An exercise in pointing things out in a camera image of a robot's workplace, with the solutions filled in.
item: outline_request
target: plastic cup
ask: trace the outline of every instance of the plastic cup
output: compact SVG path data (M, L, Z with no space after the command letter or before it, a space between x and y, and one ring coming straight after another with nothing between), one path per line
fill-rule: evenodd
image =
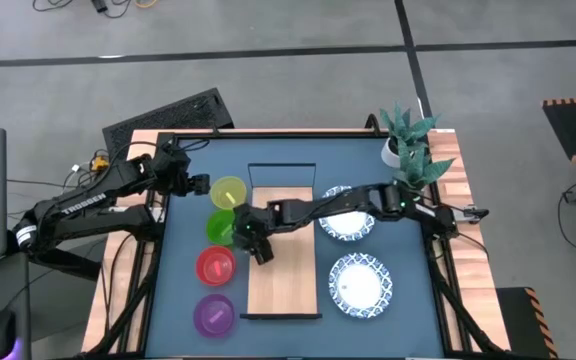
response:
M195 271L199 280L209 286L227 283L235 273L235 256L223 246L211 246L199 254Z
M195 307L193 322L201 335L221 337L235 323L235 309L227 297L220 294L208 295Z
M246 201L246 184L236 176L222 177L210 188L210 198L218 208L231 210Z
M206 235L215 245L227 246L232 244L232 223L235 213L232 210L219 210L212 214L206 224Z

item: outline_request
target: green plant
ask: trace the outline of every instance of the green plant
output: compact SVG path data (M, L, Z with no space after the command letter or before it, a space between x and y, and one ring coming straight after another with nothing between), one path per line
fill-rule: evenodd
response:
M395 104L395 120L390 119L390 115L384 109L379 109L381 120L386 123L388 133L393 141L401 139L408 145L408 150L415 152L426 147L426 144L419 142L437 123L434 116L420 119L412 126L410 125L410 109L401 112L398 104Z
M430 157L424 151L411 153L403 139L399 139L397 147L401 165L395 171L395 180L403 182L413 191L420 191L424 186L437 181L455 161L450 159L431 163Z

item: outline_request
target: potted plant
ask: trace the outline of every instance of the potted plant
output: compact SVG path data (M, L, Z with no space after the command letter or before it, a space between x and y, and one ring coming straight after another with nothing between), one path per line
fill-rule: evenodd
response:
M408 144L400 140L397 143L400 152L401 167L395 170L395 182L401 182L408 190L421 194L423 188L439 179L455 159L431 163L430 156L424 151L411 152Z
M388 127L388 139L381 149L381 160L394 168L400 166L399 156L400 149L398 148L397 139L403 140L408 145L408 150L417 152L426 147L424 142L419 141L424 137L430 129L437 123L436 117L427 117L417 121L414 125L410 125L410 109L406 110L403 114L399 105L395 104L395 120L390 120L388 112L380 109L381 120L386 123Z

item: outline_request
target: computer mouse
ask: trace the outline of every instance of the computer mouse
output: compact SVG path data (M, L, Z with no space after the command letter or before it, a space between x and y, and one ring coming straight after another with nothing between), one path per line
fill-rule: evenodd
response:
M15 313L8 309L0 310L0 360L8 356L15 346Z

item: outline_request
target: blue patterned plate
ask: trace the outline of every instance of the blue patterned plate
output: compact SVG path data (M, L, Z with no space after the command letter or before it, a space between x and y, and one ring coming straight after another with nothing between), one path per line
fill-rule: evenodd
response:
M333 265L328 290L341 311L369 319L381 314L390 304L392 280L388 269L374 256L352 253Z
M339 194L350 186L335 186L324 194L324 198ZM319 219L319 225L328 235L342 241L357 241L375 226L375 218L364 212L354 211L347 214L329 216Z

